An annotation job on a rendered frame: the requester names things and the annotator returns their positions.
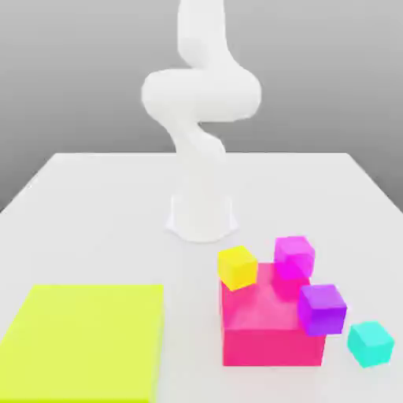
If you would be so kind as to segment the small yellow cube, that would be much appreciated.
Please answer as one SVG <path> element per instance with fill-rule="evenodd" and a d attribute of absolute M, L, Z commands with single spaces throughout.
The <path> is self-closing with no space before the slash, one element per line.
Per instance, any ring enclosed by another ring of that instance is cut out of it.
<path fill-rule="evenodd" d="M 245 246 L 231 247 L 218 253 L 218 275 L 230 291 L 255 284 L 257 266 L 257 258 Z"/>

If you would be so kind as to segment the small magenta cube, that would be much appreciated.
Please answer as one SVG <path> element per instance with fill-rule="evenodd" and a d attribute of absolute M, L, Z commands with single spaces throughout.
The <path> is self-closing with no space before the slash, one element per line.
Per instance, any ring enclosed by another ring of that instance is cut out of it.
<path fill-rule="evenodd" d="M 274 264 L 285 280 L 309 279 L 313 273 L 316 251 L 305 236 L 278 237 Z"/>

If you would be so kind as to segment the small purple cube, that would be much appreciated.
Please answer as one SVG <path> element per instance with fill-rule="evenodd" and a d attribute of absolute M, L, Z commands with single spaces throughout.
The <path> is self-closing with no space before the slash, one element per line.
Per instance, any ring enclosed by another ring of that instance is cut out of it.
<path fill-rule="evenodd" d="M 298 297 L 298 319 L 309 336 L 339 335 L 347 304 L 334 284 L 305 285 Z"/>

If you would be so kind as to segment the small turquoise cube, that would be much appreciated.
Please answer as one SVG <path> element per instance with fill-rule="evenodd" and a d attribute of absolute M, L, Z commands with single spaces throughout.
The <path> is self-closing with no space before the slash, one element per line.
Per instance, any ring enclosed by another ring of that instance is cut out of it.
<path fill-rule="evenodd" d="M 349 329 L 347 347 L 362 368 L 387 364 L 394 344 L 394 338 L 378 321 L 353 324 Z"/>

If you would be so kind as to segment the large pink box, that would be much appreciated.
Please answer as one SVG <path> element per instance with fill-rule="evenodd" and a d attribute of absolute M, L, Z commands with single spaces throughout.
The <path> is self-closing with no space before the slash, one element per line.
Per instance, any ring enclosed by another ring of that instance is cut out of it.
<path fill-rule="evenodd" d="M 309 336 L 298 319 L 304 279 L 281 279 L 272 263 L 257 281 L 231 291 L 220 284 L 222 362 L 225 366 L 320 366 L 326 337 Z"/>

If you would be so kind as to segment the large lime yellow box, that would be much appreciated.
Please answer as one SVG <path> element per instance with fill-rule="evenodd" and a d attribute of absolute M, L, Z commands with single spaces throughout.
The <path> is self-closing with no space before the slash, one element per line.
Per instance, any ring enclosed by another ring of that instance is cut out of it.
<path fill-rule="evenodd" d="M 35 285 L 0 341 L 0 403 L 156 403 L 161 285 Z"/>

